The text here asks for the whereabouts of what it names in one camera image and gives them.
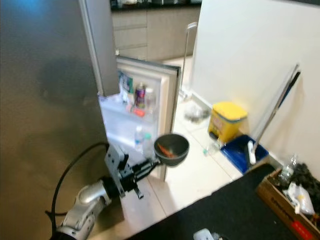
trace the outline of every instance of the yellow container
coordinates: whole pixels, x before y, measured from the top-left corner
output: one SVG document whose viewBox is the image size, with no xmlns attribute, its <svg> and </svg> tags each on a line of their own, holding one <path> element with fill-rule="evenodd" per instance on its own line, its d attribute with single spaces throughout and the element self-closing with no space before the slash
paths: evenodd
<svg viewBox="0 0 320 240">
<path fill-rule="evenodd" d="M 232 102 L 213 105 L 208 132 L 213 133 L 222 143 L 229 142 L 238 132 L 248 113 Z"/>
</svg>

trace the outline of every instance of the cardboard box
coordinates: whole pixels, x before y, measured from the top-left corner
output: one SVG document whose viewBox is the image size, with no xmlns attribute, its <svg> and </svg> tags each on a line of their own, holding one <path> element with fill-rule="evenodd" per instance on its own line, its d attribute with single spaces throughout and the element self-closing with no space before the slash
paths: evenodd
<svg viewBox="0 0 320 240">
<path fill-rule="evenodd" d="M 290 201 L 269 181 L 281 169 L 266 176 L 256 189 L 259 197 L 278 215 L 300 240 L 320 240 L 320 231 L 303 214 L 295 214 Z"/>
</svg>

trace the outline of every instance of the carrot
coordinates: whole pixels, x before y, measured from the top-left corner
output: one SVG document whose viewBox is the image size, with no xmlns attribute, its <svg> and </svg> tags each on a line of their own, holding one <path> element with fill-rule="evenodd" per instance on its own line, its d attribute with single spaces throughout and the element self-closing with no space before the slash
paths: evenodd
<svg viewBox="0 0 320 240">
<path fill-rule="evenodd" d="M 171 153 L 170 151 L 168 151 L 164 146 L 162 146 L 161 144 L 157 144 L 158 147 L 160 148 L 161 152 L 166 155 L 168 158 L 174 158 L 176 157 L 177 155 Z"/>
</svg>

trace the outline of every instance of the blue tray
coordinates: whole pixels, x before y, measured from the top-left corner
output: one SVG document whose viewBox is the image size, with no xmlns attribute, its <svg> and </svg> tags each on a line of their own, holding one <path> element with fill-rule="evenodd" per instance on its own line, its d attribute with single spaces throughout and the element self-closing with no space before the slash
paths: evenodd
<svg viewBox="0 0 320 240">
<path fill-rule="evenodd" d="M 255 143 L 255 141 L 248 135 L 241 135 L 228 142 L 220 149 L 223 155 L 225 155 L 232 162 L 232 164 L 243 174 L 249 169 L 245 154 L 245 148 L 248 147 L 249 141 Z M 259 144 L 255 150 L 256 161 L 258 162 L 268 154 L 268 151 Z"/>
</svg>

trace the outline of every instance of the white wall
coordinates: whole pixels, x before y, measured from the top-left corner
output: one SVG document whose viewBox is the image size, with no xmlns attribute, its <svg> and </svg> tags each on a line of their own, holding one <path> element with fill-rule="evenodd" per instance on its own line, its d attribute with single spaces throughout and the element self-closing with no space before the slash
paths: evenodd
<svg viewBox="0 0 320 240">
<path fill-rule="evenodd" d="M 279 0 L 202 2 L 192 89 L 210 104 L 234 101 L 246 109 L 253 137 L 297 62 L 302 77 L 261 143 L 276 156 L 298 153 L 320 179 L 320 8 Z"/>
</svg>

